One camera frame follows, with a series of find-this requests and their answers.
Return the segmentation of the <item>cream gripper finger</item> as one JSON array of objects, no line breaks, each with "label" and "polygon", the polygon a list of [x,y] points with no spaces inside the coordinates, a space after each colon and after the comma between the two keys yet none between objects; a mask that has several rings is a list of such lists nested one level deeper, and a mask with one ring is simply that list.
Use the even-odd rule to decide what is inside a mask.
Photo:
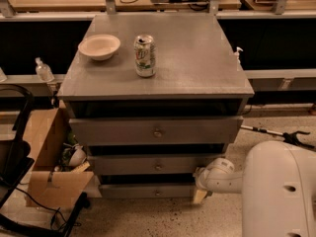
[{"label": "cream gripper finger", "polygon": [[193,196],[193,204],[201,204],[202,201],[207,197],[207,191],[195,188]]}]

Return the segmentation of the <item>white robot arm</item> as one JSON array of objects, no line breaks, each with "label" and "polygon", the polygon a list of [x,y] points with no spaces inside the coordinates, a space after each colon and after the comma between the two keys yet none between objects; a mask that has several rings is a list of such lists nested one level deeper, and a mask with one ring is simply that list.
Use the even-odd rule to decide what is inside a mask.
[{"label": "white robot arm", "polygon": [[199,203],[208,192],[242,196],[243,237],[316,237],[316,152],[266,141],[236,172],[217,158],[194,173]]}]

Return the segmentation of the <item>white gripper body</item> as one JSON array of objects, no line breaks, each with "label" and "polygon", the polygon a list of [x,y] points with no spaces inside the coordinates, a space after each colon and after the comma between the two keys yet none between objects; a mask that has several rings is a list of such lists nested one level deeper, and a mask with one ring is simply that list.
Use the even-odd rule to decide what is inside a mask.
[{"label": "white gripper body", "polygon": [[232,193],[234,170],[232,162],[225,158],[217,158],[206,167],[196,169],[196,187],[205,192]]}]

